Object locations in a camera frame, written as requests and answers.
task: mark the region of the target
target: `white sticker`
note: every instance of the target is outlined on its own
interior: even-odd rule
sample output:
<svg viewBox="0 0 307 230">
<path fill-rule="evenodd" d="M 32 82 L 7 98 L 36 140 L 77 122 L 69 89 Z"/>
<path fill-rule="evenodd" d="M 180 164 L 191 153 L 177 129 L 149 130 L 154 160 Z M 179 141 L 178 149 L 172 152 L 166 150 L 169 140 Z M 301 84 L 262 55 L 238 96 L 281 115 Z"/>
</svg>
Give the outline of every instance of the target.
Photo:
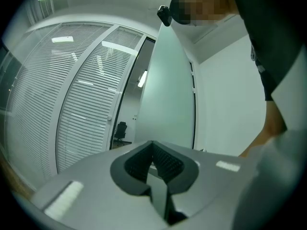
<svg viewBox="0 0 307 230">
<path fill-rule="evenodd" d="M 225 162 L 225 161 L 218 161 L 216 163 L 216 166 L 223 168 L 225 170 L 233 171 L 233 172 L 238 172 L 240 167 L 241 167 L 238 164 L 228 163 L 228 162 Z"/>
<path fill-rule="evenodd" d="M 78 195 L 83 189 L 83 184 L 80 182 L 72 182 L 62 192 L 52 204 L 45 209 L 45 214 L 54 220 L 59 221 L 72 206 Z"/>
</svg>

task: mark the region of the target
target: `office chair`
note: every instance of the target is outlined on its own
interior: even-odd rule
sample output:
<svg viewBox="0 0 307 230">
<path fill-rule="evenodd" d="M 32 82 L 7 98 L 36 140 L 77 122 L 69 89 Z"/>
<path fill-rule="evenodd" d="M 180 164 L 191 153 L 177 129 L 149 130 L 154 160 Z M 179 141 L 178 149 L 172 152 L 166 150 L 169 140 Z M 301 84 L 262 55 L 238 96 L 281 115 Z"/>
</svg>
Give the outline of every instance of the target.
<svg viewBox="0 0 307 230">
<path fill-rule="evenodd" d="M 124 142 L 122 141 L 123 138 L 125 138 L 125 131 L 126 131 L 127 125 L 125 122 L 120 122 L 117 125 L 117 130 L 116 130 L 116 134 L 114 135 L 115 138 L 117 138 L 117 143 L 119 143 L 121 141 L 122 144 L 124 144 Z"/>
</svg>

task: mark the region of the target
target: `white venetian blind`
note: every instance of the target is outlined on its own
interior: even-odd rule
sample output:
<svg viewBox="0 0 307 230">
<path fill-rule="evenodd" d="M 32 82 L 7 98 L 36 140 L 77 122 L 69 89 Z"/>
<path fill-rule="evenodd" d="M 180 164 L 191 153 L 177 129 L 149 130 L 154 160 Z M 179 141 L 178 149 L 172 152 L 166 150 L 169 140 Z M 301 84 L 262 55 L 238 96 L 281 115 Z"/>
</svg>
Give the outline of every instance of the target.
<svg viewBox="0 0 307 230">
<path fill-rule="evenodd" d="M 17 76 L 7 118 L 9 160 L 36 188 L 51 176 L 48 134 L 61 85 L 83 51 L 109 27 L 60 25 L 34 49 Z"/>
<path fill-rule="evenodd" d="M 104 41 L 120 44 L 123 49 L 135 49 L 141 37 L 119 27 Z M 80 68 L 59 119 L 56 149 L 59 172 L 102 151 L 107 116 L 130 57 L 129 53 L 100 44 Z"/>
</svg>

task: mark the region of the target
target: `black headband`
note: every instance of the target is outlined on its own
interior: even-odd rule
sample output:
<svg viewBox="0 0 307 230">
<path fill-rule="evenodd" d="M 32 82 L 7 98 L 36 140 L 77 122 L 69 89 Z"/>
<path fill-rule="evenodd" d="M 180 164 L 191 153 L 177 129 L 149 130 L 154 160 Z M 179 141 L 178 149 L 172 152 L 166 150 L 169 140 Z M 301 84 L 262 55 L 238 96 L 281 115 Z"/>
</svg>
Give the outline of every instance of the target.
<svg viewBox="0 0 307 230">
<path fill-rule="evenodd" d="M 186 14 L 184 3 L 179 2 L 179 0 L 171 0 L 169 10 L 176 22 L 183 25 L 190 24 L 191 17 L 189 14 Z"/>
</svg>

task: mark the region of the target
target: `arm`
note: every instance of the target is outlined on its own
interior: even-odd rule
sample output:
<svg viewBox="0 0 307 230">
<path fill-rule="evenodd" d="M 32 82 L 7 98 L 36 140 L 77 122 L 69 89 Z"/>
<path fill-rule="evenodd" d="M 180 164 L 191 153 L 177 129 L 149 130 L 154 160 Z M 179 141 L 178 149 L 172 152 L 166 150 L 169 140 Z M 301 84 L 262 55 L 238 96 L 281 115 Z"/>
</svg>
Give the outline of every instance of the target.
<svg viewBox="0 0 307 230">
<path fill-rule="evenodd" d="M 252 141 L 252 143 L 240 154 L 240 157 L 246 157 L 252 147 L 265 144 L 270 138 L 283 133 L 286 130 L 286 125 L 283 117 L 280 114 L 275 102 L 266 102 L 265 122 L 261 132 Z"/>
</svg>

